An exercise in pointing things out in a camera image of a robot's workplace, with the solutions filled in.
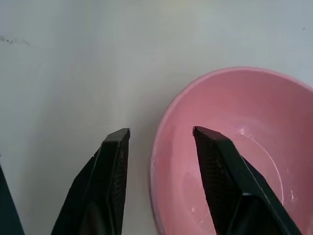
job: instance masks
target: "pink bowl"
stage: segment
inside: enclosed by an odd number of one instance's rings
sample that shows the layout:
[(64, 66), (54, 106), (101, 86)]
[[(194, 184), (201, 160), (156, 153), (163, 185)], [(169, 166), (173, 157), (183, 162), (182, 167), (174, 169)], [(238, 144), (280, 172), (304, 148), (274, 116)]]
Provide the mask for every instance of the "pink bowl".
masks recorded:
[(164, 235), (215, 235), (201, 183), (193, 126), (233, 140), (266, 178), (303, 234), (313, 234), (313, 91), (258, 68), (208, 73), (171, 103), (150, 169), (156, 226)]

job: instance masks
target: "plastic bowl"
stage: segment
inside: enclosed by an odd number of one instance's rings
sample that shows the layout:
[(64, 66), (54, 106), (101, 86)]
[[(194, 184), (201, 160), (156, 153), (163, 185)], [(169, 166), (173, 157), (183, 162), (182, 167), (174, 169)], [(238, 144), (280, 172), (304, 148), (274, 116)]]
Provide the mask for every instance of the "plastic bowl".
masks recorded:
[(193, 126), (229, 137), (267, 180), (303, 234), (313, 234), (313, 91), (286, 75), (227, 68), (189, 84), (158, 128), (150, 196), (163, 235), (214, 235)]

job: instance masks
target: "white table surface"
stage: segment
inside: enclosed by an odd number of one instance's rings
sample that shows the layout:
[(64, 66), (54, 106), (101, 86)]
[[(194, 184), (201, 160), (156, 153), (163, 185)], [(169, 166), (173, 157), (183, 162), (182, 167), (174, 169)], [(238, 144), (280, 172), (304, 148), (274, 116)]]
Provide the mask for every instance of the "white table surface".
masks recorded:
[(0, 0), (0, 163), (25, 234), (50, 234), (76, 174), (108, 133), (130, 127), (123, 234), (156, 235), (149, 160), (170, 101), (228, 66), (313, 85), (312, 9), (311, 0)]

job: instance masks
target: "bowl rim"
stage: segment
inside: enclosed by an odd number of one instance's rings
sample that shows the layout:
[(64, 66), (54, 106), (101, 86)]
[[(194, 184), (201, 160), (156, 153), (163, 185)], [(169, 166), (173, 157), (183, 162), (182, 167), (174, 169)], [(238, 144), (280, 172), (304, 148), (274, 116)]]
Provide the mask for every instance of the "bowl rim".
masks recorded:
[(150, 194), (150, 202), (151, 202), (151, 208), (153, 217), (155, 220), (156, 230), (158, 234), (165, 234), (165, 230), (160, 218), (159, 210), (157, 207), (157, 199), (154, 197), (155, 195), (155, 186), (154, 186), (154, 175), (155, 175), (155, 158), (156, 158), (156, 149), (157, 149), (157, 143), (159, 141), (160, 135), (163, 131), (164, 125), (169, 117), (169, 115), (172, 113), (173, 109), (176, 107), (178, 102), (182, 99), (183, 96), (185, 96), (189, 91), (191, 91), (195, 86), (199, 85), (200, 83), (210, 79), (213, 76), (220, 75), (223, 73), (229, 73), (229, 72), (238, 72), (238, 71), (251, 71), (251, 72), (262, 72), (269, 75), (278, 76), (282, 79), (286, 79), (298, 86), (301, 86), (305, 88), (306, 90), (313, 92), (313, 88), (309, 85), (305, 84), (302, 81), (299, 81), (291, 76), (285, 75), (280, 72), (276, 72), (273, 70), (268, 70), (264, 68), (258, 68), (258, 67), (227, 67), (223, 69), (218, 69), (212, 72), (209, 72), (191, 83), (189, 83), (170, 103), (170, 105), (167, 107), (166, 111), (164, 112), (161, 122), (157, 128), (156, 136), (153, 143), (152, 153), (151, 153), (151, 159), (150, 159), (150, 168), (149, 168), (149, 194)]

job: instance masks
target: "white surface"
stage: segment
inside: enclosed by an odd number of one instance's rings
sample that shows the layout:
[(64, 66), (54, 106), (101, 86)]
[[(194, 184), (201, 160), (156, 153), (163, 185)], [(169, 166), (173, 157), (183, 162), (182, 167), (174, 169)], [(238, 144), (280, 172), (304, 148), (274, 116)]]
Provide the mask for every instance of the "white surface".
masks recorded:
[(155, 235), (150, 153), (189, 82), (258, 66), (313, 85), (311, 0), (0, 0), (0, 163), (26, 235), (49, 234), (105, 136), (130, 127), (124, 235)]

